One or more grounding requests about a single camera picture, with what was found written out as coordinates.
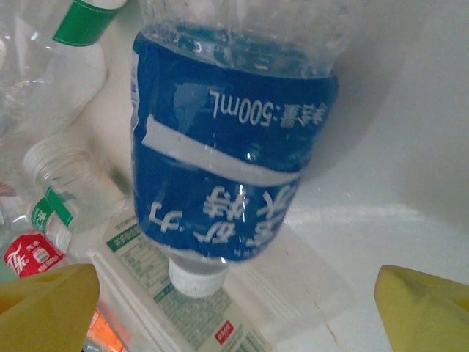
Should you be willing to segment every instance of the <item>blue bottle label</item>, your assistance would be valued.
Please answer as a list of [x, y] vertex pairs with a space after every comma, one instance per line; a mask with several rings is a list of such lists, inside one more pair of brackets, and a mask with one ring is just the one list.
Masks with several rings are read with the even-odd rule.
[[246, 260], [273, 240], [337, 94], [335, 76], [289, 79], [209, 65], [139, 34], [133, 177], [146, 235]]

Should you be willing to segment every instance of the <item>yellow object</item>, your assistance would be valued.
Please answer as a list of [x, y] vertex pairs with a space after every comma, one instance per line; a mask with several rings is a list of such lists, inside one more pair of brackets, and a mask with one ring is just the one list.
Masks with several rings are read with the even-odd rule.
[[90, 264], [0, 284], [0, 351], [79, 352], [99, 292]]
[[394, 352], [469, 352], [469, 286], [383, 266], [374, 298]]

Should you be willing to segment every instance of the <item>green bottle label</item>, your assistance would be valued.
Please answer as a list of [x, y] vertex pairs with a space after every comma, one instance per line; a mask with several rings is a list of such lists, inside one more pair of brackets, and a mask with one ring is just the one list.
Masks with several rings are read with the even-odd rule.
[[31, 214], [31, 223], [40, 232], [45, 233], [47, 222], [53, 213], [53, 208], [45, 198], [42, 198], [34, 207]]
[[57, 216], [65, 224], [65, 226], [68, 227], [68, 225], [70, 225], [70, 222], [73, 220], [73, 216], [70, 211], [68, 211], [67, 207], [64, 205], [64, 201], [62, 200], [62, 198], [58, 196], [57, 193], [54, 192], [51, 187], [49, 187], [45, 193], [45, 199], [56, 212]]
[[95, 44], [119, 9], [101, 9], [74, 0], [53, 39], [71, 46]]

